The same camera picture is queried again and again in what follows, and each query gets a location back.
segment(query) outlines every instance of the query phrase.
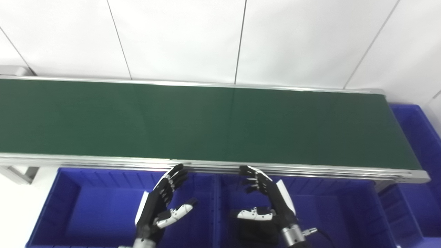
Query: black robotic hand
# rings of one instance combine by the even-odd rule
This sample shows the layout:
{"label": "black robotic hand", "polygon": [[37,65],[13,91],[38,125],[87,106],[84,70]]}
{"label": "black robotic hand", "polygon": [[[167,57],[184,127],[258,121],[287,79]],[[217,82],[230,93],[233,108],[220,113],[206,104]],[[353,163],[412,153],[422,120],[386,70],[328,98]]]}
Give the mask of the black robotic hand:
{"label": "black robotic hand", "polygon": [[273,221],[277,230],[282,234],[286,246],[289,248],[309,248],[310,244],[305,236],[310,232],[302,232],[295,216],[295,209],[291,197],[282,180],[274,183],[261,170],[251,166],[243,165],[240,167],[240,175],[249,176],[244,183],[251,184],[246,189],[247,193],[259,190],[268,196],[271,202],[271,210],[264,207],[256,207],[252,210],[241,210],[236,217],[255,221]]}
{"label": "black robotic hand", "polygon": [[167,210],[173,192],[187,179],[187,170],[178,164],[164,174],[147,196],[141,216],[136,223],[136,239],[133,248],[154,248],[162,239],[165,227],[186,215],[197,203],[191,198],[175,209]]}

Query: blue storage crate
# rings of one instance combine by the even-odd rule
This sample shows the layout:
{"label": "blue storage crate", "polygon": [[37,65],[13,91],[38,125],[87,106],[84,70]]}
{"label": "blue storage crate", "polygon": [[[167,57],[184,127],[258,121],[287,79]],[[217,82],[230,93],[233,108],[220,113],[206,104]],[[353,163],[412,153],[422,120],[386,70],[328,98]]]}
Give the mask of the blue storage crate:
{"label": "blue storage crate", "polygon": [[392,233],[402,248],[441,247],[441,140],[418,105],[391,105],[427,184],[396,184],[380,193]]}
{"label": "blue storage crate", "polygon": [[[150,191],[162,174],[59,169],[27,247],[131,246],[142,193]],[[189,180],[175,192],[170,207],[192,196],[198,198],[199,204],[167,227],[158,247],[243,247],[237,239],[237,220],[230,218],[230,210],[270,206],[268,198],[258,192],[245,194],[237,175],[189,175]],[[302,177],[283,180],[302,228],[325,230],[338,248],[395,248],[373,182]],[[307,239],[314,247],[330,247],[318,233]],[[277,247],[284,247],[282,240]]]}
{"label": "blue storage crate", "polygon": [[[304,177],[283,179],[293,200],[302,229],[312,227],[326,231],[338,248],[396,248],[378,195],[371,181],[336,180]],[[221,198],[220,239],[218,247],[274,247],[267,244],[245,244],[238,239],[238,220],[229,218],[231,209],[270,206],[259,192],[245,193],[243,178],[236,175],[220,177]],[[315,248],[331,248],[321,234],[307,237]],[[284,248],[282,239],[276,246]]]}
{"label": "blue storage crate", "polygon": [[441,139],[418,105],[393,104],[391,109],[421,167],[430,175],[427,186],[441,210]]}
{"label": "blue storage crate", "polygon": [[[59,169],[43,206],[29,248],[131,246],[135,216],[143,192],[163,172],[107,169]],[[191,197],[199,204],[166,228],[160,247],[207,248],[213,241],[214,176],[189,174],[170,207]]]}

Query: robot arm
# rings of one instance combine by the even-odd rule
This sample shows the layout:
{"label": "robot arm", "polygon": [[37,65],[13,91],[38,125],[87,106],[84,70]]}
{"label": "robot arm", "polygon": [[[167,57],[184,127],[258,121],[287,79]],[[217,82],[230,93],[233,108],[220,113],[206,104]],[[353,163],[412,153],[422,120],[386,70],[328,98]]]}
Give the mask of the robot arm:
{"label": "robot arm", "polygon": [[272,209],[264,212],[262,209],[242,210],[236,217],[240,219],[250,219],[256,221],[273,221],[279,233],[282,235],[288,248],[309,248],[310,244],[306,241],[306,234],[299,227],[298,219],[295,215],[294,204],[282,180],[274,183],[261,170],[251,166],[243,165],[240,167],[240,175],[249,176],[245,184],[251,184],[246,189],[247,193],[259,190],[262,194],[268,196]]}
{"label": "robot arm", "polygon": [[153,191],[141,201],[139,208],[140,210],[142,208],[142,211],[136,222],[133,248],[155,248],[164,235],[165,227],[175,223],[193,209],[197,203],[196,198],[191,198],[175,209],[167,210],[173,192],[186,179],[187,171],[184,166],[176,165],[161,177]]}

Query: green belt surface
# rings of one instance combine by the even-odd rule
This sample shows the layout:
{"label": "green belt surface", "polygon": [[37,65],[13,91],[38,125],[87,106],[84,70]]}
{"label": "green belt surface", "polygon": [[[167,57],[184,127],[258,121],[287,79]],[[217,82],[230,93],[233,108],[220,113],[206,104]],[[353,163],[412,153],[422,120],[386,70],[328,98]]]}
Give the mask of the green belt surface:
{"label": "green belt surface", "polygon": [[0,152],[421,169],[379,94],[0,79]]}

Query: floor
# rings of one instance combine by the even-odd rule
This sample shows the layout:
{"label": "floor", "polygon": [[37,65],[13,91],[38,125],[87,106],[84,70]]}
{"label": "floor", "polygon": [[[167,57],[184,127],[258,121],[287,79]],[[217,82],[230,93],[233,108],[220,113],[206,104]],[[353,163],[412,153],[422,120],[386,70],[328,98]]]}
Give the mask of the floor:
{"label": "floor", "polygon": [[0,175],[1,246],[24,248],[55,179],[57,168],[40,168],[32,185]]}

